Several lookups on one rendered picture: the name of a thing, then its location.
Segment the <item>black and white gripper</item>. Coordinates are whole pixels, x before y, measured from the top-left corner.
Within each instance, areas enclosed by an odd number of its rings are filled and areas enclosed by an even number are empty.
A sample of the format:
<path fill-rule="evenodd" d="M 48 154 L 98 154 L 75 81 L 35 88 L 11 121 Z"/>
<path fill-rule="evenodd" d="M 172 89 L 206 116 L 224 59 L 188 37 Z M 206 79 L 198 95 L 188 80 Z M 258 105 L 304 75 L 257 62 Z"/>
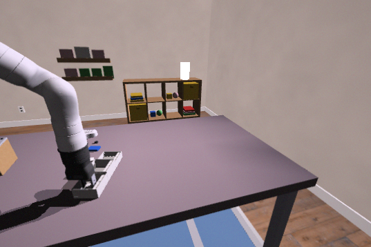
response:
<path fill-rule="evenodd" d="M 57 151 L 61 156 L 63 165 L 66 167 L 67 180 L 79 180 L 82 188 L 86 185 L 88 179 L 91 181 L 92 188 L 97 183 L 87 142 L 87 139 L 96 136 L 96 130 L 82 130 L 77 134 L 64 137 L 55 135 Z"/>

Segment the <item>white three-compartment bin rack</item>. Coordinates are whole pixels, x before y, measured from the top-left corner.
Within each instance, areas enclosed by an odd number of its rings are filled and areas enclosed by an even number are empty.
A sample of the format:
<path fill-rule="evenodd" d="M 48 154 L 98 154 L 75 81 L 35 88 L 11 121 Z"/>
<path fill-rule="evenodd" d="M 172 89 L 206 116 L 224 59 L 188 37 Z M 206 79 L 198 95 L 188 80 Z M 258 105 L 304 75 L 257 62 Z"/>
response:
<path fill-rule="evenodd" d="M 93 189 L 84 189 L 85 186 L 81 188 L 78 181 L 71 189 L 74 199 L 99 198 L 121 159 L 122 151 L 104 151 L 98 159 L 94 159 L 92 164 L 97 183 Z"/>

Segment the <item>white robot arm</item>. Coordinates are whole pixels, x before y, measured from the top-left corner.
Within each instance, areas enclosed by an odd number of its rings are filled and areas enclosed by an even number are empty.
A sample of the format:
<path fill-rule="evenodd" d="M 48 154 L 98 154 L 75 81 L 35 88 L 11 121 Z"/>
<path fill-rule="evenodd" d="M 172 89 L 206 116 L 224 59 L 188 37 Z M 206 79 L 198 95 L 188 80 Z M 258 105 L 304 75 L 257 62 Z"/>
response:
<path fill-rule="evenodd" d="M 83 130 L 75 89 L 67 81 L 1 42 L 0 79 L 27 88 L 44 98 L 55 135 L 64 137 Z"/>

